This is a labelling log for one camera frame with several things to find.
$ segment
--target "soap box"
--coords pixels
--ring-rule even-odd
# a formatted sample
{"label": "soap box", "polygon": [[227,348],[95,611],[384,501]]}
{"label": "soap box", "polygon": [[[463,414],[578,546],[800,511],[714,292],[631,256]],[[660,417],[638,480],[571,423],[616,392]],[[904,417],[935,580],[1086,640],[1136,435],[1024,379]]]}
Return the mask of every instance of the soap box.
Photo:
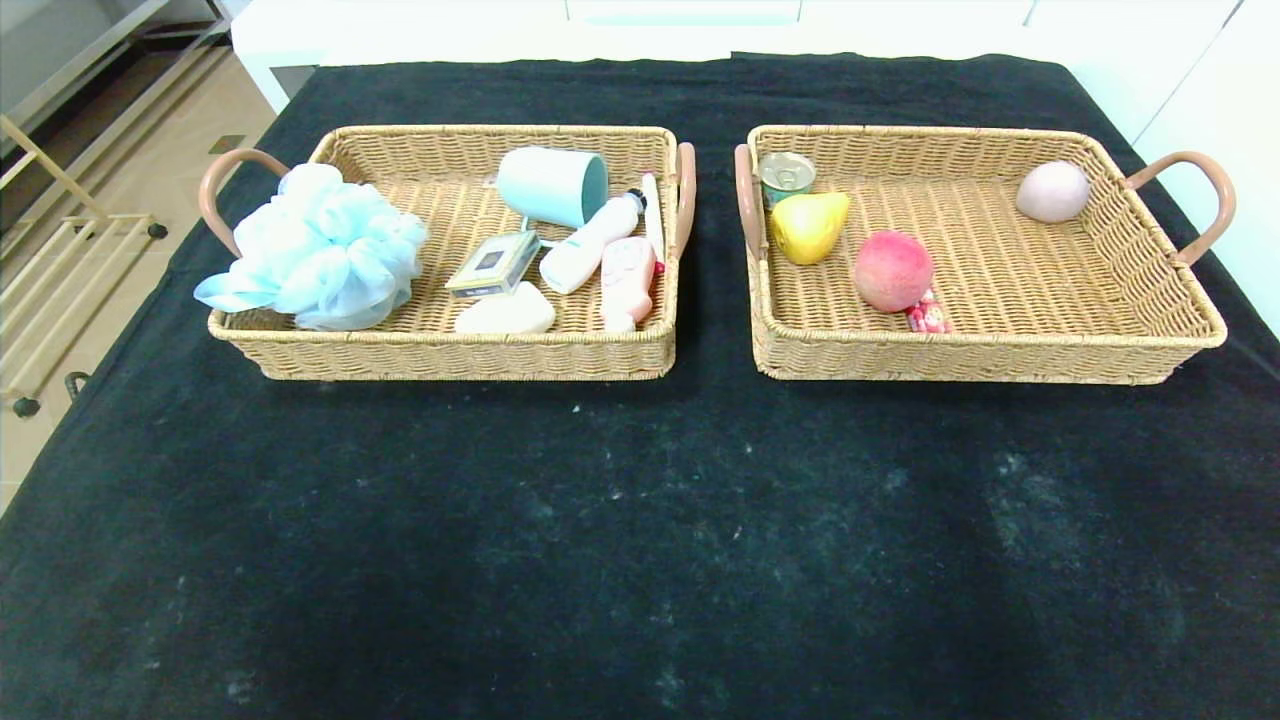
{"label": "soap box", "polygon": [[525,277],[538,249],[534,231],[493,236],[476,247],[444,287],[454,297],[509,295]]}

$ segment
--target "woven basket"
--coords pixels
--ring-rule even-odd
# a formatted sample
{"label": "woven basket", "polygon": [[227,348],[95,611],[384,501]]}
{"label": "woven basket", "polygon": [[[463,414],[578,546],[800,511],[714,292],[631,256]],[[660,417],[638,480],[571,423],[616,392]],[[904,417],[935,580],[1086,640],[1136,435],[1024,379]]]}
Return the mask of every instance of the woven basket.
{"label": "woven basket", "polygon": [[[654,281],[654,306],[636,332],[605,333],[596,274],[572,295],[549,291],[536,270],[526,274],[556,307],[556,324],[539,334],[458,334],[453,320],[471,302],[444,283],[486,237],[520,229],[521,218],[493,186],[502,156],[543,145],[595,151],[609,168],[609,192],[658,179],[667,243],[666,272]],[[201,211],[236,251],[218,217],[214,191],[242,160],[285,168],[257,150],[232,151],[201,183]],[[430,238],[419,252],[422,275],[412,297],[383,323],[358,332],[298,329],[293,318],[269,310],[209,316],[209,332],[238,347],[275,379],[293,380],[644,380],[676,360],[676,290],[680,255],[689,240],[696,192],[694,149],[676,145],[663,128],[550,126],[369,126],[339,128],[311,155],[347,182],[374,184],[397,209],[426,220]],[[545,240],[571,231],[538,224]],[[643,232],[641,225],[636,233]]]}
{"label": "woven basket", "polygon": [[[774,151],[813,160],[813,192],[852,200],[819,264],[795,265],[765,237],[756,163]],[[1075,163],[1092,184],[1084,211],[1059,224],[1014,206],[1021,178],[1050,160]],[[1135,188],[1184,160],[1210,176],[1220,211],[1179,252]],[[1226,340],[1189,269],[1235,208],[1226,174],[1203,155],[1170,155],[1126,179],[1097,141],[1070,132],[763,126],[736,164],[753,352],[771,377],[1146,384]],[[913,333],[902,314],[859,299],[852,263],[878,229],[928,247],[954,333]]]}

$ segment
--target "toy pear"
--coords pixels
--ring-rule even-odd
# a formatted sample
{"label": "toy pear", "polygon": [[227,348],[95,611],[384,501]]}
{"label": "toy pear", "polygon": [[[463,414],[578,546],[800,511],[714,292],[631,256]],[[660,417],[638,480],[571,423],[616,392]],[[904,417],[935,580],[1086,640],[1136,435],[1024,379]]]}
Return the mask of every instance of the toy pear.
{"label": "toy pear", "polygon": [[769,227],[787,260],[813,265],[836,246],[847,215],[849,196],[844,192],[792,195],[773,206]]}

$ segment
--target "table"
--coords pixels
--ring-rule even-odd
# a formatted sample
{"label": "table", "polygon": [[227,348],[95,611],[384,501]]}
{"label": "table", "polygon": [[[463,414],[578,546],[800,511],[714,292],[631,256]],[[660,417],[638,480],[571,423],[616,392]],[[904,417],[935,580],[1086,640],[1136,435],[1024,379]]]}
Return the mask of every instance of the table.
{"label": "table", "polygon": [[[325,68],[351,123],[631,123],[699,150],[649,383],[279,383],[211,340],[204,228],[0,519],[0,716],[1265,717],[1280,346],[1148,388],[780,383],[731,151],[762,123],[1051,127],[1142,163],[1060,67],[735,56]],[[273,178],[238,172],[238,220]],[[1194,232],[1155,183],[1175,242]]]}

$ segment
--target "basket handle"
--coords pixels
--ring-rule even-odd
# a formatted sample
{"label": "basket handle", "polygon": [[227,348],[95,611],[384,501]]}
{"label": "basket handle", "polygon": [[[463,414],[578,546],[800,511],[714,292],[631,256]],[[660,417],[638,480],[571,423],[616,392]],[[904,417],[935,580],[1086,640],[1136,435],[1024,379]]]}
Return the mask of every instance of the basket handle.
{"label": "basket handle", "polygon": [[284,177],[289,172],[284,167],[284,163],[276,160],[275,158],[256,150],[253,147],[237,147],[229,152],[223,152],[214,160],[214,164],[209,165],[205,170],[205,177],[200,178],[200,190],[196,191],[196,197],[200,202],[200,214],[205,218],[205,224],[209,229],[214,231],[218,240],[223,241],[227,250],[232,251],[232,255],[239,258],[239,249],[236,247],[236,236],[232,233],[232,228],[227,227],[227,220],[218,214],[218,186],[223,183],[223,178],[230,173],[236,165],[239,165],[244,160],[253,160],[273,173]]}
{"label": "basket handle", "polygon": [[1226,170],[1222,165],[1219,165],[1212,158],[1204,155],[1203,152],[1193,152],[1190,150],[1183,150],[1181,152],[1171,152],[1165,155],[1160,160],[1147,165],[1144,169],[1138,170],[1130,176],[1125,184],[1133,190],[1147,184],[1151,178],[1156,177],[1165,168],[1175,163],[1190,163],[1201,169],[1208,178],[1210,184],[1217,192],[1217,218],[1213,219],[1213,224],[1204,231],[1194,242],[1188,245],[1178,254],[1178,259],[1188,265],[1194,265],[1197,260],[1208,250],[1213,241],[1226,231],[1226,225],[1231,224],[1231,218],[1235,217],[1235,186],[1231,184],[1231,178],[1226,176]]}
{"label": "basket handle", "polygon": [[698,159],[691,142],[680,143],[680,204],[676,205],[676,252],[678,260],[694,231],[694,200],[698,196]]}
{"label": "basket handle", "polygon": [[737,179],[737,214],[742,220],[742,234],[751,258],[762,260],[764,255],[764,228],[755,205],[755,174],[751,173],[751,149],[739,145],[733,149],[733,174]]}

